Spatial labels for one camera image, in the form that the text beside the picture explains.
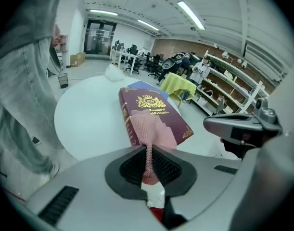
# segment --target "wooden wall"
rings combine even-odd
[[[189,42],[184,40],[176,40],[176,39],[156,39],[154,46],[152,48],[151,55],[164,54],[163,59],[166,59],[175,53],[183,51],[183,52],[195,52],[198,56],[203,57],[207,50],[209,50],[209,53],[211,55],[222,59],[223,51],[220,49],[216,49],[214,47],[204,45],[204,44],[199,44],[199,43]],[[229,59],[224,59],[224,61],[226,62],[230,62],[231,60],[232,60],[232,63],[231,63],[232,65],[244,71],[248,76],[250,76],[257,83],[259,83],[259,81],[262,81],[267,93],[271,94],[274,91],[275,87],[266,78],[264,78],[258,71],[256,71],[252,66],[250,66],[250,64],[247,65],[246,69],[242,69],[242,65],[237,62],[238,57],[230,54]],[[249,86],[246,83],[244,83],[241,79],[238,78],[236,83],[238,83],[240,86],[244,87],[245,89],[250,90]]]

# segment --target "glass door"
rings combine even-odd
[[[110,55],[116,23],[105,20],[89,20],[84,52],[86,54]]]

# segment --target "white cloth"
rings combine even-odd
[[[195,80],[198,84],[201,84],[204,78],[206,78],[210,73],[210,67],[204,65],[202,62],[196,63],[193,68],[193,73],[190,79]]]

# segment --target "ceiling light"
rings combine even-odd
[[[155,29],[156,31],[159,30],[159,29],[157,29],[156,27],[154,27],[154,26],[152,26],[152,25],[150,25],[150,24],[148,24],[148,23],[146,23],[146,22],[144,22],[144,21],[138,20],[138,22],[143,23],[143,24],[145,24],[145,25],[147,25],[147,26],[149,26],[149,27],[152,27],[152,28]]]
[[[181,1],[178,2],[178,5],[192,18],[192,20],[196,23],[198,28],[200,30],[205,30],[204,26],[201,24],[201,22],[198,20],[197,16],[194,14],[194,12],[185,4],[185,2]]]
[[[90,10],[90,12],[96,12],[96,13],[107,13],[107,14],[111,14],[111,15],[118,15],[115,12],[109,12],[109,11],[104,11],[104,10]]]

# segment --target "white ceiling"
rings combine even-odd
[[[181,0],[83,0],[86,9],[117,12],[116,20],[156,37],[216,43],[241,56],[246,44],[252,43],[285,67],[290,68],[294,62],[294,32],[272,0],[183,0],[205,30],[194,25],[178,1]],[[160,30],[149,30],[137,22],[139,19]]]

